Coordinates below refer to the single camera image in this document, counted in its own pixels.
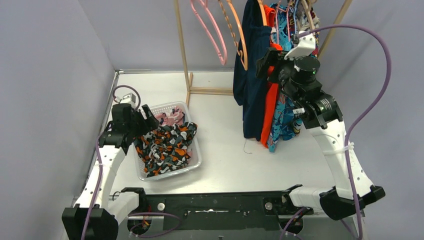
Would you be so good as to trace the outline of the pink shark print shorts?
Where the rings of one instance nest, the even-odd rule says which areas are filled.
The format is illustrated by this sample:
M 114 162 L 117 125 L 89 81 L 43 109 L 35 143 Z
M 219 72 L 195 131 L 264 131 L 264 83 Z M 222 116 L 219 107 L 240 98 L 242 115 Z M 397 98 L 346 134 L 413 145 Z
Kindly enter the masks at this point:
M 172 126 L 174 124 L 182 125 L 186 121 L 186 115 L 183 109 L 178 106 L 156 113 L 154 116 L 159 121 L 159 125 L 162 127 Z

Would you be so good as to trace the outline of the orange camouflage shorts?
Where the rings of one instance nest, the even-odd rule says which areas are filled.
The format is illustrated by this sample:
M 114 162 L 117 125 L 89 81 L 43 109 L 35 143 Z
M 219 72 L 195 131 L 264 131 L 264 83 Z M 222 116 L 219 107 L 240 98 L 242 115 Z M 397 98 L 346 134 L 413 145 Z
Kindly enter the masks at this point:
M 183 124 L 159 126 L 135 139 L 134 145 L 140 157 L 142 171 L 148 178 L 186 168 L 193 155 L 198 125 L 192 121 Z

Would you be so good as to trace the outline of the navy blue shorts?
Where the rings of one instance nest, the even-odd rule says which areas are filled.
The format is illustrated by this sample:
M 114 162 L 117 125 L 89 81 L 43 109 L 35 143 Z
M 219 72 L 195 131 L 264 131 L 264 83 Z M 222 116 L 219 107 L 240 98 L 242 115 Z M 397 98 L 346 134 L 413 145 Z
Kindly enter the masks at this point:
M 235 55 L 233 74 L 233 97 L 242 106 L 242 129 L 246 139 L 261 140 L 264 124 L 268 82 L 256 77 L 257 60 L 263 58 L 270 47 L 271 27 L 264 25 L 258 1 L 245 4 L 242 30 L 247 50 L 247 70 L 241 57 Z

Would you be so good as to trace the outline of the orange wooden hanger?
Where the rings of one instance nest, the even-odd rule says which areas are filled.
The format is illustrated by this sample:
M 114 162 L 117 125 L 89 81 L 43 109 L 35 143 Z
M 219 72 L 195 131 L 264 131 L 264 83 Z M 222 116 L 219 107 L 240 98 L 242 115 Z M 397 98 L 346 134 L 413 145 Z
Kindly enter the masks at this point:
M 264 8 L 263 0 L 257 0 L 257 3 L 258 3 L 259 10 L 260 10 L 260 13 L 261 13 L 263 25 L 268 26 L 267 16 L 266 16 L 266 11 L 265 11 L 265 8 Z
M 248 51 L 246 40 L 244 36 L 244 31 L 242 28 L 242 23 L 238 16 L 238 13 L 232 3 L 231 0 L 218 0 L 219 6 L 222 10 L 224 19 L 227 23 L 228 29 L 230 31 L 230 35 L 233 38 L 234 46 L 236 48 L 236 54 L 239 57 L 239 61 L 245 71 L 248 70 Z M 227 14 L 226 8 L 224 6 L 226 3 L 230 9 L 230 14 Z M 235 27 L 233 27 L 230 17 L 233 17 L 235 20 Z

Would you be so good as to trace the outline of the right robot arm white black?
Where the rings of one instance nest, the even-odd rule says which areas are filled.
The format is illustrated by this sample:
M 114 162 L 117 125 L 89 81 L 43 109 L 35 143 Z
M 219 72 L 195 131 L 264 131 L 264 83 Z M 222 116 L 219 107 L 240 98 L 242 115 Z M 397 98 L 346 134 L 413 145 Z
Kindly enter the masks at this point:
M 342 111 L 333 96 L 322 89 L 316 73 L 320 62 L 312 56 L 288 58 L 286 51 L 270 47 L 256 63 L 256 76 L 280 86 L 295 105 L 304 127 L 318 143 L 335 185 L 331 188 L 301 184 L 283 192 L 282 209 L 295 213 L 299 208 L 320 209 L 333 220 L 354 215 L 386 193 L 363 170 L 352 142 L 347 140 Z

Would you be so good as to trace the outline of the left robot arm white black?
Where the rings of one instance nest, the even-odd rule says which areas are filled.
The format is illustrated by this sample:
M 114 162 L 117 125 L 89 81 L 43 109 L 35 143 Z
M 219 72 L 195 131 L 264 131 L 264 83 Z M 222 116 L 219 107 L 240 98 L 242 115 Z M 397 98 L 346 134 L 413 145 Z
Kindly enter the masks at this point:
M 130 188 L 110 203 L 118 169 L 134 141 L 159 126 L 148 105 L 136 109 L 130 103 L 112 106 L 112 119 L 95 142 L 96 161 L 74 206 L 63 210 L 61 219 L 70 240 L 115 240 L 119 225 L 131 211 L 140 214 L 148 207 L 142 189 Z

